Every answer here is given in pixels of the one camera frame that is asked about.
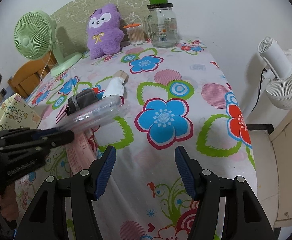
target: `glass jar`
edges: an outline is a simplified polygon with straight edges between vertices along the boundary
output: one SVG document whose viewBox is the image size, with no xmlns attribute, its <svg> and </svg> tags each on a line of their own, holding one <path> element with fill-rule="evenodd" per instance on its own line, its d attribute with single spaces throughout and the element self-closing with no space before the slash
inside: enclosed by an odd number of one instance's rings
<svg viewBox="0 0 292 240">
<path fill-rule="evenodd" d="M 169 7 L 161 8 L 163 4 L 148 5 L 150 15 L 145 17 L 146 32 L 150 35 L 153 46 L 158 48 L 172 48 L 179 41 L 177 20 L 172 4 L 165 5 Z"/>
</svg>

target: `yellow bow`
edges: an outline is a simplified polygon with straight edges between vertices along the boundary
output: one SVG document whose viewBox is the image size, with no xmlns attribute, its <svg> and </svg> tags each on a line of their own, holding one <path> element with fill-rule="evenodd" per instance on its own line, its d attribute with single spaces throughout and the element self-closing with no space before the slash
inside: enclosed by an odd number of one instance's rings
<svg viewBox="0 0 292 240">
<path fill-rule="evenodd" d="M 98 35 L 94 35 L 94 36 L 93 36 L 93 40 L 96 39 L 95 44 L 96 44 L 98 41 L 102 41 L 102 40 L 101 40 L 101 37 L 104 36 L 104 34 L 105 34 L 105 33 L 99 33 Z"/>
</svg>

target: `black cable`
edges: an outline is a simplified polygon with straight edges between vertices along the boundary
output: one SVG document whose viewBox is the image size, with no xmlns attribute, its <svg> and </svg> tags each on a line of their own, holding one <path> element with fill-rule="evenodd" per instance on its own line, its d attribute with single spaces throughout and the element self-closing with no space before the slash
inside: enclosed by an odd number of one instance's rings
<svg viewBox="0 0 292 240">
<path fill-rule="evenodd" d="M 264 73 L 264 72 L 268 72 L 268 70 L 266 70 L 266 69 L 264 68 L 264 69 L 262 70 L 262 72 L 261 72 L 260 84 L 259 84 L 259 91 L 258 91 L 258 98 L 257 98 L 257 102 L 256 102 L 254 108 L 252 109 L 252 111 L 254 111 L 254 109 L 255 109 L 256 105 L 258 104 L 258 101 L 259 101 L 260 90 L 261 90 L 261 83 L 262 83 L 262 81 L 263 81 L 263 73 Z"/>
</svg>

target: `white cord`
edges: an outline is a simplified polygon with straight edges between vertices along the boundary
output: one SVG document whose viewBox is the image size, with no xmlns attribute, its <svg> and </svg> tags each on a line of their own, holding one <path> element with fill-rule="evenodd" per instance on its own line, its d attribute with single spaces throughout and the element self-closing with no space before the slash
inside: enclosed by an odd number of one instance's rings
<svg viewBox="0 0 292 240">
<path fill-rule="evenodd" d="M 52 50 L 50 51 L 50 54 L 49 54 L 49 57 L 48 57 L 48 61 L 46 62 L 45 66 L 44 66 L 44 69 L 43 69 L 43 71 L 42 71 L 42 73 L 41 73 L 41 75 L 40 75 L 40 82 L 43 80 L 43 79 L 42 79 L 42 76 L 43 76 L 43 73 L 44 73 L 45 68 L 46 68 L 47 66 L 49 66 L 49 67 L 53 67 L 53 66 L 57 65 L 57 63 L 54 64 L 54 65 L 48 65 L 48 62 L 49 62 L 49 60 L 50 60 L 50 56 L 51 56 L 51 55 L 52 55 Z"/>
</svg>

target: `patterned fabric headboard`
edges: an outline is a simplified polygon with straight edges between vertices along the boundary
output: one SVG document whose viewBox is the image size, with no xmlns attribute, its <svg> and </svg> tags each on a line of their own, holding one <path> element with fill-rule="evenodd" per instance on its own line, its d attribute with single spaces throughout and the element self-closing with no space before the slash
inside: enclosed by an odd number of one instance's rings
<svg viewBox="0 0 292 240">
<path fill-rule="evenodd" d="M 86 27 L 94 10 L 107 3 L 114 3 L 121 14 L 121 29 L 129 23 L 144 25 L 144 17 L 149 14 L 149 0 L 74 0 L 51 15 L 57 23 L 55 35 L 63 55 L 85 52 L 87 48 Z"/>
</svg>

